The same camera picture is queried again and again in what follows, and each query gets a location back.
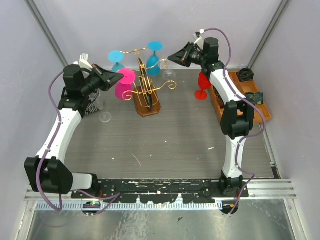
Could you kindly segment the clear wine glass front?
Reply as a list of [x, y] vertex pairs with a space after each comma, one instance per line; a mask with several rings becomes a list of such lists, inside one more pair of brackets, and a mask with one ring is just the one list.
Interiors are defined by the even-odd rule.
[[90, 106], [93, 107], [95, 112], [100, 112], [99, 120], [102, 123], [108, 123], [112, 116], [109, 112], [104, 111], [104, 100], [101, 92], [98, 90], [97, 92], [92, 93], [89, 98], [91, 101]]

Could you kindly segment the wooden compartment tray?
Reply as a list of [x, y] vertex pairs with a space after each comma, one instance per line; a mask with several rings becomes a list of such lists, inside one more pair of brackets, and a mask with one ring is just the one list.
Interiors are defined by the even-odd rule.
[[[267, 104], [265, 103], [264, 94], [258, 89], [253, 77], [250, 76], [251, 80], [241, 81], [238, 71], [232, 71], [228, 74], [238, 90], [253, 101], [256, 107], [263, 114], [265, 121], [270, 121], [272, 119], [272, 115], [267, 107]], [[211, 86], [208, 91], [213, 102], [218, 121], [220, 122], [224, 112], [224, 103], [214, 86]]]

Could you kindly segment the red wine glass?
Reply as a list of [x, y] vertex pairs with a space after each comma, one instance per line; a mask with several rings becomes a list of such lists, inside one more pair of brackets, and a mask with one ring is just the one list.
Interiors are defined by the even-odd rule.
[[202, 72], [200, 72], [198, 76], [199, 90], [195, 92], [194, 94], [195, 98], [200, 101], [205, 100], [208, 97], [206, 90], [209, 89], [211, 85], [212, 84], [208, 80], [208, 78]]

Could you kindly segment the pink wine glass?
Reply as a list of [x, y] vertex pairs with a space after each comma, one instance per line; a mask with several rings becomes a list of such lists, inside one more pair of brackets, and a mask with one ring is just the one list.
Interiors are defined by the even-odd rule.
[[129, 68], [122, 68], [118, 73], [123, 74], [124, 77], [116, 84], [115, 96], [121, 101], [129, 100], [132, 96], [136, 74]]

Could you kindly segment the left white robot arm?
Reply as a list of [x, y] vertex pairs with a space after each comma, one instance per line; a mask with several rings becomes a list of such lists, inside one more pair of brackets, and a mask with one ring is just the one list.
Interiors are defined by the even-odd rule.
[[72, 136], [86, 115], [89, 96], [98, 90], [108, 91], [124, 75], [94, 65], [92, 69], [78, 64], [66, 66], [61, 75], [65, 87], [58, 104], [55, 123], [43, 147], [35, 157], [24, 162], [30, 186], [34, 192], [66, 195], [82, 190], [88, 198], [100, 193], [100, 184], [94, 173], [72, 173], [64, 164]]

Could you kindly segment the clear wine glass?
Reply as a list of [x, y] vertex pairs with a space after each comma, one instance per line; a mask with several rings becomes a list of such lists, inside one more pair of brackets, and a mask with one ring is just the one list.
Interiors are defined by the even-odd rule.
[[162, 70], [162, 78], [164, 81], [175, 81], [176, 80], [176, 73], [172, 69], [170, 65], [170, 61], [167, 59], [162, 59], [159, 63], [159, 66]]
[[95, 112], [100, 112], [99, 120], [102, 123], [108, 123], [112, 116], [109, 112], [104, 111], [104, 100], [101, 92], [98, 90], [97, 92], [92, 93], [89, 98], [91, 101], [90, 106], [93, 107]]

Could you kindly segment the light blue wine glass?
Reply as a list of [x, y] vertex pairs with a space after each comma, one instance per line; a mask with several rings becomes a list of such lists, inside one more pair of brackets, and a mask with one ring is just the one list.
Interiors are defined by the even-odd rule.
[[112, 72], [115, 73], [125, 68], [125, 66], [121, 63], [123, 59], [124, 54], [119, 50], [114, 50], [108, 54], [108, 60], [113, 63], [113, 67], [111, 69]]

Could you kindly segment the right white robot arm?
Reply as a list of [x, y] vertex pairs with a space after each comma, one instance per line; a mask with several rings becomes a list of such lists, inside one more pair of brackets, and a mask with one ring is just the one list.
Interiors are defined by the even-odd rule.
[[220, 128], [226, 139], [226, 153], [219, 178], [219, 191], [223, 196], [231, 197], [243, 186], [243, 151], [246, 138], [253, 129], [255, 109], [237, 89], [225, 64], [220, 61], [218, 39], [206, 38], [202, 49], [189, 42], [183, 49], [170, 55], [168, 60], [187, 68], [191, 64], [199, 65], [224, 103]]

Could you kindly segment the striped black white cloth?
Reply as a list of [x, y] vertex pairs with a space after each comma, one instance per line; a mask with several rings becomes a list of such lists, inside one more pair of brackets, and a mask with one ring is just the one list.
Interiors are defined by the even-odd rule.
[[91, 115], [91, 114], [94, 114], [98, 111], [100, 111], [101, 108], [100, 108], [100, 104], [98, 103], [98, 100], [97, 99], [89, 99], [89, 103], [88, 103], [88, 106], [85, 110], [85, 115]]

